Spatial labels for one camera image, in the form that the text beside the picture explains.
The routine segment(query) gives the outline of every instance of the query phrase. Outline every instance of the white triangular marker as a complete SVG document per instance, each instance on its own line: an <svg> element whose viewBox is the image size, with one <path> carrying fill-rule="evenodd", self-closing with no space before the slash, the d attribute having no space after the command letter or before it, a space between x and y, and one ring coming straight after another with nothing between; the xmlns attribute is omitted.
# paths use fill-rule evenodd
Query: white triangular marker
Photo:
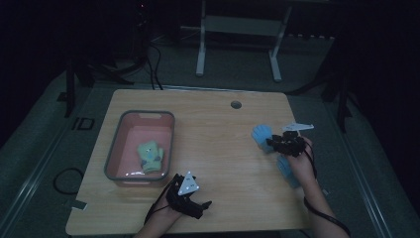
<svg viewBox="0 0 420 238"><path fill-rule="evenodd" d="M178 195L186 195L193 191L198 190L200 188L197 183L195 183L195 179L192 177L191 172L188 172L185 175L184 181L182 182L181 188L178 191Z"/></svg>
<svg viewBox="0 0 420 238"><path fill-rule="evenodd" d="M308 130L308 129L314 129L314 125L305 125L305 124L299 124L299 123L291 123L285 127L281 128L283 131L301 131L301 130Z"/></svg>

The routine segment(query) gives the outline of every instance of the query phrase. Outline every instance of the gray carpet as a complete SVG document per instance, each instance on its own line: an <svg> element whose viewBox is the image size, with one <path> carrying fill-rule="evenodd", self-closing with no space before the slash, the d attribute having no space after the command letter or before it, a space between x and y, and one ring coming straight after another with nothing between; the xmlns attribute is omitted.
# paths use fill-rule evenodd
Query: gray carpet
<svg viewBox="0 0 420 238"><path fill-rule="evenodd" d="M331 45L331 42L324 40L285 39L278 57L283 82L276 83L271 79L268 56L263 47L253 50L231 47L227 51L224 49L226 45L218 45L220 42L210 44L205 74L196 77L198 51L194 39L189 40L191 42L184 45L164 46L161 42L157 45L161 51L158 77L165 89L178 86L278 92L295 89L313 79ZM150 56L156 65L158 52L151 49ZM93 89L77 88L76 109L68 119L63 118L65 105L55 101L63 91L63 75L50 85L0 151L1 214L7 214L13 207L21 185L38 162L49 160L32 199L23 207L23 212L15 216L17 222L9 229L10 237L67 237L64 228L70 209L66 204L75 195L57 192L53 188L53 179L68 168L85 170L113 91L123 87L151 88L149 73L150 70L145 67L134 74L125 75L128 80L135 82L134 86L122 86L98 75ZM328 193L327 199L336 215L352 230L352 237L419 237L419 218L401 189L368 121L349 103L353 117L347 118L348 133L343 135L335 124L337 103L322 102L319 96L322 89L323 86L318 86L300 96L288 98L296 121L315 125L314 130L302 134L314 141L318 179ZM94 119L92 130L73 129L76 118ZM57 137L56 134L61 131L62 136ZM46 152L52 152L52 155L49 157ZM372 197L364 196L366 191L358 182L360 174L355 173L355 161L360 166ZM74 172L66 173L58 184L68 191L77 190L80 176ZM385 220L385 229L383 226L382 229L378 228L376 214L371 213L369 201L372 199ZM190 236L305 237L295 230L175 237Z"/></svg>

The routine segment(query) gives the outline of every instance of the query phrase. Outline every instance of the wrist strap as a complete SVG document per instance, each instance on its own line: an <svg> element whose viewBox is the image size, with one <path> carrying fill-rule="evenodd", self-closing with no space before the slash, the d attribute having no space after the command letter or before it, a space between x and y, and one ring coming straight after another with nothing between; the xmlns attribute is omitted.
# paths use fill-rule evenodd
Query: wrist strap
<svg viewBox="0 0 420 238"><path fill-rule="evenodd" d="M347 226L345 224L343 224L341 221L337 220L336 218L329 216L325 213L322 213L320 211L318 211L317 209L315 209L310 203L309 201L306 199L306 197L303 198L303 202L306 206L306 208L308 208L309 211L311 211L312 213L314 213L315 215L321 216L322 218L338 225L340 228L342 228L350 237L350 230L349 228L347 228Z"/></svg>

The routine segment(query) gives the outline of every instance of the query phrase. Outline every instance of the green plush toy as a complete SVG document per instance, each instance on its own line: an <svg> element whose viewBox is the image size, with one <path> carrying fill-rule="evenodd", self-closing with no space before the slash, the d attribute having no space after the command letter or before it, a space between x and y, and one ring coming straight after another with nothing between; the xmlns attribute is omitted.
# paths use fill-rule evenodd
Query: green plush toy
<svg viewBox="0 0 420 238"><path fill-rule="evenodd" d="M149 141L139 145L137 151L145 174L160 171L163 149L158 146L156 141Z"/></svg>

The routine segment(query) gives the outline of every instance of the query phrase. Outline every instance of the dark background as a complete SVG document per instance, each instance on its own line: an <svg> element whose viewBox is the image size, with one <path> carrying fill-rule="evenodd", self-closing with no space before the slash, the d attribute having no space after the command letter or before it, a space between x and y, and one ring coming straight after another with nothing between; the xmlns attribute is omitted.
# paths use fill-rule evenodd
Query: dark background
<svg viewBox="0 0 420 238"><path fill-rule="evenodd" d="M235 1L228 5L217 0L208 3L209 11L215 14L281 15ZM349 77L350 91L419 212L420 4L390 0L288 4L294 8L287 34L336 39L322 72L344 71ZM123 43L133 37L133 28L144 23L159 25L176 40L181 25L199 26L200 7L196 0L1 1L0 146L47 85L65 70L66 60L84 55L112 65L117 53L132 57L133 52ZM138 37L148 35L146 26L140 26L142 35ZM336 85L340 80L333 78L329 83Z"/></svg>

